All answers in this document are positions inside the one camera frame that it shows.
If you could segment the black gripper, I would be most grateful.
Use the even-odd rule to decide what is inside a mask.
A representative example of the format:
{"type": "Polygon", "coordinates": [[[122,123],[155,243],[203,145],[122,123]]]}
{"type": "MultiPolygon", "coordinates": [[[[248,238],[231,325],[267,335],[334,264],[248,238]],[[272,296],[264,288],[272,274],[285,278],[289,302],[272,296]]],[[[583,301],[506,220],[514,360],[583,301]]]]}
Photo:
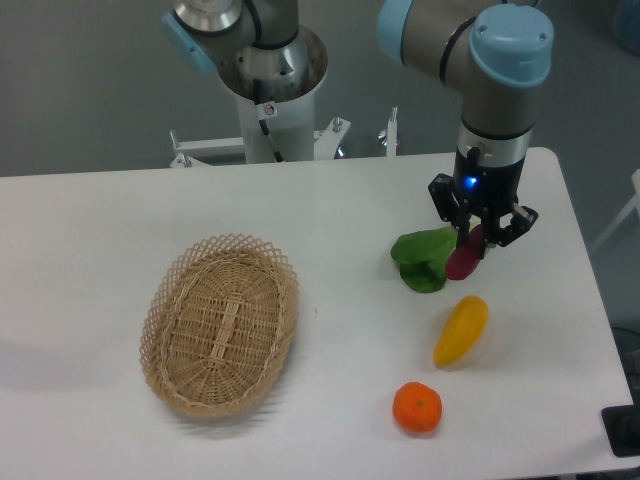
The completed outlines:
{"type": "Polygon", "coordinates": [[[506,247],[531,230],[539,218],[532,208],[515,204],[524,159],[502,167],[469,163],[456,151],[453,178],[438,174],[428,191],[440,219],[456,231],[456,245],[469,240],[471,214],[481,216],[486,248],[506,247]],[[506,226],[500,217],[511,213],[506,226]]]}

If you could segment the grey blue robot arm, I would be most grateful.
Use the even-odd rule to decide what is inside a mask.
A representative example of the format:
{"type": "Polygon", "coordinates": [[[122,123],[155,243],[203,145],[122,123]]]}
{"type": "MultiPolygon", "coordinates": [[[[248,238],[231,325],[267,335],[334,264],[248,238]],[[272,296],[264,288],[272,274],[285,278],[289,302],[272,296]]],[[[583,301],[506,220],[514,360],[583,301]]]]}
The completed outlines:
{"type": "MultiPolygon", "coordinates": [[[[296,2],[176,1],[162,24],[188,64],[217,72],[236,96],[248,162],[312,156],[312,96],[327,59],[296,2]]],[[[473,219],[485,247],[527,233],[538,215],[517,189],[551,68],[548,17],[532,1],[387,1],[377,38],[389,57],[462,96],[454,171],[429,186],[458,243],[470,241],[473,219]]]]}

